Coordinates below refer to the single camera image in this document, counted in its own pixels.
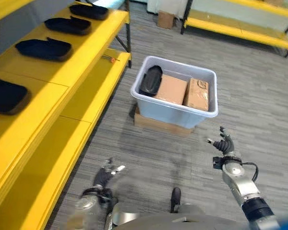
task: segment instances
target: cardboard base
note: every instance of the cardboard base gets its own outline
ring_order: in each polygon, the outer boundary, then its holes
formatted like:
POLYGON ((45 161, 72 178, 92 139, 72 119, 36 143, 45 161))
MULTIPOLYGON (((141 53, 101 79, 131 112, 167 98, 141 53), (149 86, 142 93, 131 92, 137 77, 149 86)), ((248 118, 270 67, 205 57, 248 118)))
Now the cardboard base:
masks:
POLYGON ((149 128, 160 132, 175 134, 180 137, 186 137, 191 134, 195 128, 184 128, 174 124, 157 121, 151 118, 140 115, 140 110, 137 107, 134 114, 134 126, 141 128, 149 128))
POLYGON ((171 13, 159 11, 157 26, 165 29, 171 29, 174 24, 174 15, 171 13))

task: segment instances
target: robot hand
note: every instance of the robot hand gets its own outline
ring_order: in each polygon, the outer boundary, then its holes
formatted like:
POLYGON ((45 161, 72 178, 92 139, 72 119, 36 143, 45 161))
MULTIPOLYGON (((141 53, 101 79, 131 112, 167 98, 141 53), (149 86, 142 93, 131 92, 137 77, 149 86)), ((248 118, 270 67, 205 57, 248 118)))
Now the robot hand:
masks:
POLYGON ((207 142, 212 144, 217 150, 223 152, 223 155, 228 153, 233 153, 235 150, 234 143, 230 137, 230 134, 226 131, 224 127, 220 127, 220 136, 223 138, 221 141, 214 141, 211 139, 207 139, 207 142))
POLYGON ((93 187, 96 187, 98 189, 105 188, 110 179, 114 177, 117 173, 122 171, 125 167, 125 165, 115 167, 112 164, 112 158, 110 158, 106 161, 105 165, 98 171, 97 175, 95 176, 93 187))

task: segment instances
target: gray carpet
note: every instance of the gray carpet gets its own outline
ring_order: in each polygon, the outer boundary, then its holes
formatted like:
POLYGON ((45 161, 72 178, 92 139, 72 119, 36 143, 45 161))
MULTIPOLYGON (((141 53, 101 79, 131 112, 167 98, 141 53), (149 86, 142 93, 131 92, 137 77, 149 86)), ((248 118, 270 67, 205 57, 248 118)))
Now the gray carpet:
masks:
MULTIPOLYGON (((220 153, 205 142, 206 137, 219 138, 220 125, 232 133, 243 160, 258 164, 256 184, 273 211, 288 214, 288 58, 269 46, 198 29, 180 35, 180 22, 172 30, 158 28, 157 16, 145 8, 131 3, 132 69, 123 74, 46 229, 66 221, 77 197, 109 157, 128 168, 110 186, 121 201, 143 213, 167 212, 171 190, 179 186, 183 202, 196 203, 209 215, 244 222, 221 171, 212 168, 212 157, 220 153), (214 70, 219 115, 199 124, 187 138, 134 127, 130 87, 148 55, 214 70)), ((117 42, 112 46, 119 48, 117 42)), ((252 177, 253 168, 246 168, 252 177)))

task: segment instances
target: black cable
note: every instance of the black cable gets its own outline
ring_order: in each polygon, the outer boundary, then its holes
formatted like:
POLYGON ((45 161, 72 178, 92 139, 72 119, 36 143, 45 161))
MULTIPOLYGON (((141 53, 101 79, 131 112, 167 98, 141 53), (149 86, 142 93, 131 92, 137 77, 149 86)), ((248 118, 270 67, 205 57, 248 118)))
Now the black cable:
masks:
POLYGON ((259 169, 258 169, 258 166, 257 164, 253 163, 253 162, 245 162, 245 163, 242 163, 242 165, 244 164, 247 164, 247 165, 253 165, 256 167, 256 170, 255 170, 255 173, 254 173, 254 176, 252 178, 252 181, 255 182, 257 180, 257 177, 258 177, 258 173, 259 173, 259 169))

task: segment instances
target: small cardboard box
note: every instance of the small cardboard box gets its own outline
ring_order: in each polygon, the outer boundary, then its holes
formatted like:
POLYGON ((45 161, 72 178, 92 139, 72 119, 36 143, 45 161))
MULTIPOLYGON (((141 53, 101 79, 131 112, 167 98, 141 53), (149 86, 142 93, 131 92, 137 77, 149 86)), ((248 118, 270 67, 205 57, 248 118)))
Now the small cardboard box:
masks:
POLYGON ((140 115, 140 110, 138 107, 136 108, 134 114, 134 126, 153 129, 160 132, 167 132, 180 137, 186 137, 194 131, 194 128, 184 128, 178 125, 144 117, 140 115))
POLYGON ((208 111, 209 87, 208 82, 191 78, 186 90, 183 105, 208 111))
POLYGON ((161 84, 154 98, 175 104, 182 104, 187 84, 184 80, 162 74, 161 84))
POLYGON ((271 5, 275 6, 281 6, 284 3, 284 0, 264 0, 266 3, 269 3, 271 5))
POLYGON ((164 11, 159 11, 157 26, 165 29, 171 29, 174 23, 174 15, 164 11))

